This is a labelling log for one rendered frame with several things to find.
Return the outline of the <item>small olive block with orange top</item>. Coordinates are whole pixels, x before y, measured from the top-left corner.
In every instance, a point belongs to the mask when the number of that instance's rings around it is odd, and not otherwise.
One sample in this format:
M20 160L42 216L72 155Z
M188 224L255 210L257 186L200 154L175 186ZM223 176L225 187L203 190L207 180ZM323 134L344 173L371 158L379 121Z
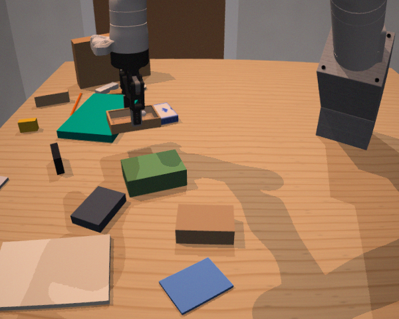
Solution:
M38 131L39 125L37 118L27 118L19 120L18 122L20 133Z

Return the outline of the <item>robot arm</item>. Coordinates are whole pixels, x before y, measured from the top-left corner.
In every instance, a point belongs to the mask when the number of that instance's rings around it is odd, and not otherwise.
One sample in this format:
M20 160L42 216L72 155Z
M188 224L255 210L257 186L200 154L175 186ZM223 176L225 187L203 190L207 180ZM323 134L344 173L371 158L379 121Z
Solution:
M109 0L109 37L93 35L97 56L148 49L147 0ZM330 0L333 52L345 69L363 71L382 62L387 0Z

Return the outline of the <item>blue flat rectangular pad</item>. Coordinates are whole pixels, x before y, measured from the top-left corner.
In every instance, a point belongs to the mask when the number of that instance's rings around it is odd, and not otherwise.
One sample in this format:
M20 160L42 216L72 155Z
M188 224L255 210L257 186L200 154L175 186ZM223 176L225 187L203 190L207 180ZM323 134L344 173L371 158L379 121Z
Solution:
M181 315L233 288L208 257L159 281Z

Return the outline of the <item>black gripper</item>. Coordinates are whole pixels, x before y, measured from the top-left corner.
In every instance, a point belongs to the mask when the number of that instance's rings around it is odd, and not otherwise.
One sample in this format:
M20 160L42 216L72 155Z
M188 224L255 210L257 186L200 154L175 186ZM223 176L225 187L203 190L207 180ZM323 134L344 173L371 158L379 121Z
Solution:
M149 48L146 51L131 54L111 52L110 59L111 65L119 68L124 108L130 109L131 125L132 127L141 126L145 102L144 81L142 81L142 74L139 74L139 69L149 63ZM139 103L134 104L135 100Z

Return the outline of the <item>green flat rectangular slab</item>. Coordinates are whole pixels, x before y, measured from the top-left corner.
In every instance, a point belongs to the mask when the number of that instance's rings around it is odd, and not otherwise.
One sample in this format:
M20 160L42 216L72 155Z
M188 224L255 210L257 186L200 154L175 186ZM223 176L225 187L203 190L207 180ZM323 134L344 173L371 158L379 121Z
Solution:
M58 138L113 143L107 110L124 108L121 94L93 94L58 130Z

